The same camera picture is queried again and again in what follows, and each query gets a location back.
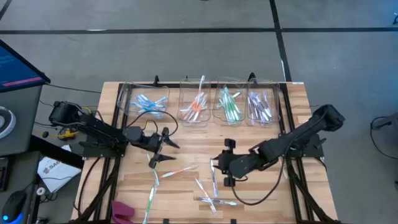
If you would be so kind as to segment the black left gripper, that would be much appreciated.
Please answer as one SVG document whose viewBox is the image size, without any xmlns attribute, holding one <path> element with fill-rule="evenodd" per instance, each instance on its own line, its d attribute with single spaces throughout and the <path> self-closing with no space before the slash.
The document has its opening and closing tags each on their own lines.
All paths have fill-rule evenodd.
<svg viewBox="0 0 398 224">
<path fill-rule="evenodd" d="M 166 138 L 169 134 L 169 129 L 164 128 L 162 130 L 161 134 L 154 133 L 150 138 L 147 143 L 147 146 L 145 147 L 145 150 L 153 152 L 154 155 L 149 161 L 149 167 L 151 169 L 155 169 L 156 165 L 162 161 L 169 161 L 169 160 L 176 160 L 175 157 L 170 157 L 170 156 L 165 156 L 161 154 L 162 150 L 162 145 L 163 143 L 166 143 L 169 146 L 175 147 L 177 149 L 180 148 L 180 146 L 176 143 L 174 143 L 171 139 Z"/>
</svg>

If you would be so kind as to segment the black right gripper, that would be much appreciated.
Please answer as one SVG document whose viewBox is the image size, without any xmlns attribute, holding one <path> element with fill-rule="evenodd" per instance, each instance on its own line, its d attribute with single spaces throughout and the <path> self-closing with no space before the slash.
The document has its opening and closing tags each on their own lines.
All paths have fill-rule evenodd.
<svg viewBox="0 0 398 224">
<path fill-rule="evenodd" d="M 236 179 L 230 171 L 230 164 L 233 160 L 238 158 L 238 156 L 233 153 L 233 150 L 236 147 L 236 141 L 233 139 L 225 139 L 224 145 L 226 146 L 226 149 L 223 149 L 218 157 L 210 158 L 212 161 L 218 161 L 218 166 L 213 166 L 212 171 L 214 173 L 222 173 L 226 175 L 223 180 L 223 185 L 225 187 L 234 187 L 236 185 Z"/>
</svg>

